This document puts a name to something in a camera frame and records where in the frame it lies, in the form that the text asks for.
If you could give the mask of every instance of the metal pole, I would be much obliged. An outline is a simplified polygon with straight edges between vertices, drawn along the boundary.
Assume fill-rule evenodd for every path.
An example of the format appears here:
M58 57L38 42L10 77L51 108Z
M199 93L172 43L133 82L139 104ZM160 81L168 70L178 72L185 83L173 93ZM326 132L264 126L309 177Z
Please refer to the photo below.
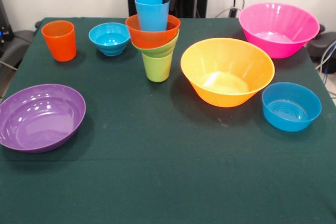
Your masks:
M197 11L197 0L194 0L193 18L196 18L196 11Z

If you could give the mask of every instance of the yellow bowl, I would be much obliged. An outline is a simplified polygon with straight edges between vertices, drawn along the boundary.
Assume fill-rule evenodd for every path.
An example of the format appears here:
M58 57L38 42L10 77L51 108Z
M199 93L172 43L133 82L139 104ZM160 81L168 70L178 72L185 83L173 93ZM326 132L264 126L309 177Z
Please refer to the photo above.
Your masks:
M191 45L181 68L205 102L218 107L243 104L274 77L271 58L260 48L238 39L213 38Z

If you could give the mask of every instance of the stacked cups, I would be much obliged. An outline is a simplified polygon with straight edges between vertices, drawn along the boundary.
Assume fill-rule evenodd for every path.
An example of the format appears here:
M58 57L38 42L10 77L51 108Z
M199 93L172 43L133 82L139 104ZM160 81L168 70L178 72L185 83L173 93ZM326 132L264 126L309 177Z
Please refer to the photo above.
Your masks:
M126 20L133 45L142 54L147 78L168 79L173 51L179 37L180 20L169 15L170 2L135 0L137 15Z

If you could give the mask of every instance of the pink bowl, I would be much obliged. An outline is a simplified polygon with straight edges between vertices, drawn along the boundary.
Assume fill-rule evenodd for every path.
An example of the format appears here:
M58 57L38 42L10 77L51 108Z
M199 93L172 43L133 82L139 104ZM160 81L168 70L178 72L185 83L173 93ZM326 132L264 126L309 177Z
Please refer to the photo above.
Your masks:
M271 58L287 58L320 30L309 12L287 4L259 3L242 10L239 22L248 42Z

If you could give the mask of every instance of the orange bowl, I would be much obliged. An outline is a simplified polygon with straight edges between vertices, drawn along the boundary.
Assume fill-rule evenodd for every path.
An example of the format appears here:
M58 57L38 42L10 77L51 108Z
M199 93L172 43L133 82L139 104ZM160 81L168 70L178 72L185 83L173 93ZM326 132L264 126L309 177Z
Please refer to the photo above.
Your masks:
M138 15L126 19L126 25L131 34L131 40L137 47L149 49L161 47L175 38L180 27L180 20L173 15L168 15L166 31L142 31Z
M218 107L243 104L274 77L271 58L260 48L238 39L199 41L183 53L181 68L205 102Z

